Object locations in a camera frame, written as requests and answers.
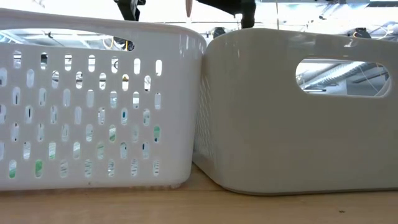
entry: wooden table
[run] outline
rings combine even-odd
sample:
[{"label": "wooden table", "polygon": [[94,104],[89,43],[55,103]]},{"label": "wooden table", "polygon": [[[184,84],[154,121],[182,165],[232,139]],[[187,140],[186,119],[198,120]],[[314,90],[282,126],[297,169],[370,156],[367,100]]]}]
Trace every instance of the wooden table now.
[{"label": "wooden table", "polygon": [[398,223],[398,192],[254,197],[223,190],[196,166],[177,190],[0,193],[0,223]]}]

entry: perforated basket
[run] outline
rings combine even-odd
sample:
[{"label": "perforated basket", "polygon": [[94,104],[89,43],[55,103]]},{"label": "perforated basket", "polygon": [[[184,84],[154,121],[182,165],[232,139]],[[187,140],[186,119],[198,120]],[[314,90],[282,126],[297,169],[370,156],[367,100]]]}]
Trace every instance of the perforated basket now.
[{"label": "perforated basket", "polygon": [[1,30],[86,30],[135,45],[122,52],[0,43],[0,190],[176,186],[188,178],[206,47],[199,34],[5,9],[0,19]]}]

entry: white storage bin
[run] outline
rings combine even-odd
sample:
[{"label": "white storage bin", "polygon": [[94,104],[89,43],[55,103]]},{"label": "white storage bin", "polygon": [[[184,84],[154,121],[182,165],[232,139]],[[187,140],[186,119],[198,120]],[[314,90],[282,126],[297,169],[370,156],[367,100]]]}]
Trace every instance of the white storage bin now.
[{"label": "white storage bin", "polygon": [[[176,186],[187,180],[206,47],[202,36],[174,26],[5,9],[0,20],[1,30],[86,30],[135,44],[132,52],[122,52],[0,43],[0,190]],[[14,63],[15,51],[20,63]],[[44,69],[43,52],[49,58]],[[65,55],[73,57],[69,70]],[[96,59],[93,71],[90,55]],[[119,60],[116,73],[113,57]],[[124,74],[128,90],[122,89]],[[146,76],[150,90],[144,89]],[[133,104],[134,92],[139,104]]]},{"label": "white storage bin", "polygon": [[[398,187],[398,44],[269,29],[212,41],[203,58],[193,161],[223,187],[297,194]],[[383,64],[383,97],[309,95],[306,57]]]}]

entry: white plastic basket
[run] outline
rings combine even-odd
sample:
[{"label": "white plastic basket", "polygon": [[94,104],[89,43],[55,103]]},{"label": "white plastic basket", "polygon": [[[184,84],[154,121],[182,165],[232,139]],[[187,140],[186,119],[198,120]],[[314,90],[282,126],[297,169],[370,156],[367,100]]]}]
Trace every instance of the white plastic basket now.
[{"label": "white plastic basket", "polygon": [[[0,43],[0,190],[176,186],[188,178],[203,37],[174,26],[5,9],[0,20],[6,21],[1,30],[86,30],[135,44],[132,52],[120,52]],[[15,51],[21,63],[14,63]],[[49,58],[45,69],[43,52]],[[72,55],[69,71],[66,54]],[[94,71],[88,69],[90,55]],[[113,57],[119,60],[116,73]],[[134,69],[136,58],[140,71]],[[59,73],[56,85],[53,71]],[[79,88],[77,72],[83,74]],[[145,76],[151,78],[149,91]]]},{"label": "white plastic basket", "polygon": [[[216,38],[203,57],[193,161],[245,194],[396,189],[397,52],[396,42],[284,30]],[[381,63],[387,89],[306,94],[297,65],[317,56]]]}]

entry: laundry basket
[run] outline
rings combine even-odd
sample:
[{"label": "laundry basket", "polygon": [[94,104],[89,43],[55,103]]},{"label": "laundry basket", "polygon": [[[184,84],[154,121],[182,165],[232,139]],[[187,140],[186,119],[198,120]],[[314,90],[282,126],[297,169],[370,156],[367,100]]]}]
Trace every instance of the laundry basket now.
[{"label": "laundry basket", "polygon": [[85,30],[135,46],[123,52],[0,43],[0,190],[176,187],[187,180],[202,36],[174,26],[6,9],[0,19],[0,30]]},{"label": "laundry basket", "polygon": [[[245,194],[398,188],[398,44],[269,29],[213,40],[203,57],[193,161]],[[377,62],[379,97],[310,95],[307,57]]]}]

